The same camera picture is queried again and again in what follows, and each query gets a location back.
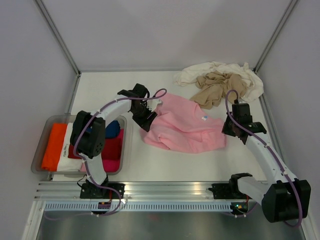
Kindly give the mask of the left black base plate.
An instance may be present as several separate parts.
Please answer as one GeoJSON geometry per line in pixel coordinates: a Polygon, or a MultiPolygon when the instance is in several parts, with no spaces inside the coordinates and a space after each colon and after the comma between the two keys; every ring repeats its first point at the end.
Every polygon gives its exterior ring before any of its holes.
{"type": "MultiPolygon", "coordinates": [[[[107,182],[102,184],[104,187],[108,187],[119,192],[121,198],[124,196],[125,185],[123,183],[107,182]]],[[[118,194],[111,190],[101,187],[97,187],[93,183],[86,181],[83,184],[79,184],[80,190],[80,199],[119,199],[118,194]]]]}

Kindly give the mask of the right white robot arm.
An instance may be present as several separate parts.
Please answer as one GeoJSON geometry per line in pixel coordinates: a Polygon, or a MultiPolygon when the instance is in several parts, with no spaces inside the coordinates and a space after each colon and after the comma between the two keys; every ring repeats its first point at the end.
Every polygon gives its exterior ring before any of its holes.
{"type": "Polygon", "coordinates": [[[235,100],[227,108],[222,133],[239,138],[261,167],[267,182],[257,181],[250,173],[235,173],[229,179],[228,192],[239,198],[247,195],[258,203],[270,223],[284,222],[297,228],[308,215],[311,185],[290,171],[270,145],[267,131],[253,122],[250,106],[235,100]]]}

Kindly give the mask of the grey plastic bin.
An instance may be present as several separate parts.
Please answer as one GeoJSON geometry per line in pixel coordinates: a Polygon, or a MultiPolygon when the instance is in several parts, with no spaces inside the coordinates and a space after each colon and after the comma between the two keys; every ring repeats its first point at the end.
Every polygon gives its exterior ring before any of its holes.
{"type": "MultiPolygon", "coordinates": [[[[53,124],[54,123],[61,123],[61,124],[68,124],[68,123],[74,123],[76,119],[75,115],[70,115],[70,114],[65,114],[65,115],[54,115],[48,118],[46,121],[37,149],[34,154],[34,158],[31,164],[31,171],[34,174],[49,174],[50,171],[43,170],[41,168],[43,157],[47,148],[50,132],[52,130],[53,124]]],[[[123,160],[125,156],[125,145],[126,145],[126,136],[127,136],[127,119],[124,116],[119,116],[115,119],[116,121],[119,122],[120,129],[124,129],[124,134],[123,134],[123,142],[122,142],[122,152],[121,152],[121,158],[120,158],[120,166],[119,170],[116,172],[106,172],[108,176],[116,175],[118,174],[123,166],[123,160]]],[[[85,174],[86,172],[71,172],[71,171],[53,171],[53,174],[57,175],[80,175],[80,174],[85,174]]]]}

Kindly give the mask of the dark red rolled t shirt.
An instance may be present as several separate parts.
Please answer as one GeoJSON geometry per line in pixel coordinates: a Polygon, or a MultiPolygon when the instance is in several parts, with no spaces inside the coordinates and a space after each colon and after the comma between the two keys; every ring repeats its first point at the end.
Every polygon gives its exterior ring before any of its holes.
{"type": "Polygon", "coordinates": [[[101,159],[103,161],[119,161],[122,152],[122,136],[115,138],[106,138],[105,145],[101,153],[101,159]]]}

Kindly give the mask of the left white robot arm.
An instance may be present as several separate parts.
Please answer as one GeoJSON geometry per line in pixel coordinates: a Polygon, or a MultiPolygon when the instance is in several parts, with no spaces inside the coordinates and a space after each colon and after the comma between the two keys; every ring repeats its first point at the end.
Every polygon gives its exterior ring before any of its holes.
{"type": "Polygon", "coordinates": [[[91,191],[98,198],[109,193],[109,185],[105,183],[107,173],[102,162],[102,151],[105,147],[106,127],[124,113],[132,113],[133,121],[148,132],[157,117],[155,109],[161,103],[163,94],[150,95],[149,90],[137,83],[131,90],[121,90],[114,99],[92,112],[79,111],[75,116],[70,136],[73,154],[80,158],[85,166],[87,179],[91,182],[91,191]]]}

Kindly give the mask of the right aluminium frame post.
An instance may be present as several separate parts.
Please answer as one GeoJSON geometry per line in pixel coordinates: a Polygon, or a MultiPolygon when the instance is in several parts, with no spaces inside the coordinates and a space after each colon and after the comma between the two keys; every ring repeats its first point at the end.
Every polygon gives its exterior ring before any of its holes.
{"type": "Polygon", "coordinates": [[[287,7],[285,8],[280,20],[278,21],[274,31],[272,32],[266,46],[264,47],[256,65],[253,68],[253,72],[257,74],[261,67],[263,66],[264,62],[267,59],[270,51],[272,50],[273,46],[275,45],[277,39],[279,38],[281,32],[283,31],[285,25],[287,24],[288,20],[290,19],[293,11],[295,10],[296,6],[298,5],[299,0],[290,0],[287,7]]]}

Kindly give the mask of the aluminium frame post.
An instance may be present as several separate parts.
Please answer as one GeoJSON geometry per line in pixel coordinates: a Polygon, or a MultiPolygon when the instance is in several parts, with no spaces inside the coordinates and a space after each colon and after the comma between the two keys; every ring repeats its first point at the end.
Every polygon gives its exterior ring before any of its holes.
{"type": "Polygon", "coordinates": [[[263,66],[264,62],[267,59],[270,51],[272,50],[273,46],[275,45],[277,39],[279,38],[281,32],[283,31],[285,25],[287,24],[288,20],[290,19],[293,11],[295,10],[296,6],[298,5],[299,0],[290,0],[287,7],[285,8],[280,20],[278,21],[274,31],[272,32],[266,46],[264,47],[256,65],[253,68],[253,72],[257,74],[261,67],[263,66]]]}
{"type": "Polygon", "coordinates": [[[65,58],[68,62],[68,64],[70,65],[70,67],[72,68],[72,70],[74,71],[76,76],[78,77],[81,74],[81,71],[78,68],[72,54],[70,53],[60,31],[58,30],[58,28],[56,26],[54,19],[52,18],[48,8],[46,7],[44,1],[43,0],[34,0],[33,2],[36,5],[36,7],[38,8],[45,23],[47,24],[49,30],[51,31],[53,37],[57,41],[60,49],[62,50],[63,55],[65,56],[65,58]]]}

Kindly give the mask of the beige tan t shirt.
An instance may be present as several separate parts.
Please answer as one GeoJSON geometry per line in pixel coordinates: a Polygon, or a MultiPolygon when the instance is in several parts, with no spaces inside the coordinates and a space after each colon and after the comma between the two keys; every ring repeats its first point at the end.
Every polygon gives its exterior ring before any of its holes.
{"type": "Polygon", "coordinates": [[[220,73],[218,71],[198,76],[195,86],[200,91],[192,96],[190,100],[197,103],[200,108],[207,110],[212,107],[218,107],[230,90],[235,90],[239,97],[243,97],[248,90],[248,85],[240,75],[220,73]]]}

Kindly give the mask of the blue rolled t shirt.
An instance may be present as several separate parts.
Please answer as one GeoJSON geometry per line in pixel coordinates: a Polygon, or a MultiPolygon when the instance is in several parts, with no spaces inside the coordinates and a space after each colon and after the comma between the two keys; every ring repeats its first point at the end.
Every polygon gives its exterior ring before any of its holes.
{"type": "Polygon", "coordinates": [[[105,138],[106,139],[116,138],[120,134],[120,130],[121,128],[120,128],[119,122],[117,120],[112,121],[105,128],[105,138]]]}

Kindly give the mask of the orange rolled t shirt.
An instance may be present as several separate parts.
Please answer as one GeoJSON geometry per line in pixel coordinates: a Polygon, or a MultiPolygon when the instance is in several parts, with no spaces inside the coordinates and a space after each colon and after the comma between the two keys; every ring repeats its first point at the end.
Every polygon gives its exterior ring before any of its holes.
{"type": "Polygon", "coordinates": [[[57,171],[67,126],[66,123],[53,124],[41,163],[41,168],[43,170],[49,172],[57,171]]]}

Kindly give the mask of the cream white t shirt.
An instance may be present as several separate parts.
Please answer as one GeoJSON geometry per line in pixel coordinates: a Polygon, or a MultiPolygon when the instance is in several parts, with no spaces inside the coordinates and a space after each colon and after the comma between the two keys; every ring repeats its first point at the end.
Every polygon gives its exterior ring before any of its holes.
{"type": "Polygon", "coordinates": [[[246,87],[246,92],[242,97],[242,100],[245,102],[252,102],[264,93],[262,80],[250,68],[248,62],[245,62],[243,65],[237,63],[227,64],[217,61],[195,64],[176,73],[173,77],[173,83],[177,86],[184,87],[196,83],[199,77],[212,74],[218,74],[222,77],[238,76],[246,87]]]}

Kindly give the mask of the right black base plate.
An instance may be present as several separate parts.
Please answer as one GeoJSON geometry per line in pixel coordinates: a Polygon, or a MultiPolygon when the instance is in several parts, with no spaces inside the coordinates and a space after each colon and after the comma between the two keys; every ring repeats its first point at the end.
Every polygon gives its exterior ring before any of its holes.
{"type": "Polygon", "coordinates": [[[208,190],[212,193],[215,200],[253,200],[250,196],[240,192],[235,184],[213,183],[208,190]]]}

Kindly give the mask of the white rolled t shirt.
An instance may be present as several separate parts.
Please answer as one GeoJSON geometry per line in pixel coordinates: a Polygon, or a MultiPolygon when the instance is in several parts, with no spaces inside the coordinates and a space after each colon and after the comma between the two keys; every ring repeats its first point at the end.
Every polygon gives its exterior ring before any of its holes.
{"type": "Polygon", "coordinates": [[[82,168],[82,160],[69,158],[70,137],[73,130],[73,123],[68,123],[63,139],[62,150],[57,164],[58,172],[79,172],[82,168]]]}

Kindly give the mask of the aluminium rail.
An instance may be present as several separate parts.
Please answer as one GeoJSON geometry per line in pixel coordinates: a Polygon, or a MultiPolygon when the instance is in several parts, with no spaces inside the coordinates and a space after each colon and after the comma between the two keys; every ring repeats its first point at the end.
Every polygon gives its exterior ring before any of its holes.
{"type": "MultiPolygon", "coordinates": [[[[127,181],[120,190],[126,200],[136,202],[208,202],[214,201],[209,181],[127,181]]],[[[79,200],[81,187],[75,181],[41,181],[33,199],[39,201],[79,200]]]]}

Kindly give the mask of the left aluminium frame post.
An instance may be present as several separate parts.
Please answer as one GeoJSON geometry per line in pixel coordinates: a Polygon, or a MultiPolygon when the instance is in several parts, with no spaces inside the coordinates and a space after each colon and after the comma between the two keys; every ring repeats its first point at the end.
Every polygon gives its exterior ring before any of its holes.
{"type": "Polygon", "coordinates": [[[43,0],[34,0],[33,2],[36,5],[36,7],[38,8],[45,23],[47,24],[49,30],[51,31],[53,37],[57,41],[60,49],[62,50],[63,55],[65,56],[65,58],[68,62],[68,64],[70,65],[70,67],[72,68],[72,70],[74,71],[76,76],[78,77],[81,74],[81,71],[78,68],[72,54],[70,53],[60,31],[58,30],[58,28],[56,26],[54,19],[52,18],[48,8],[46,7],[44,1],[43,0]]]}

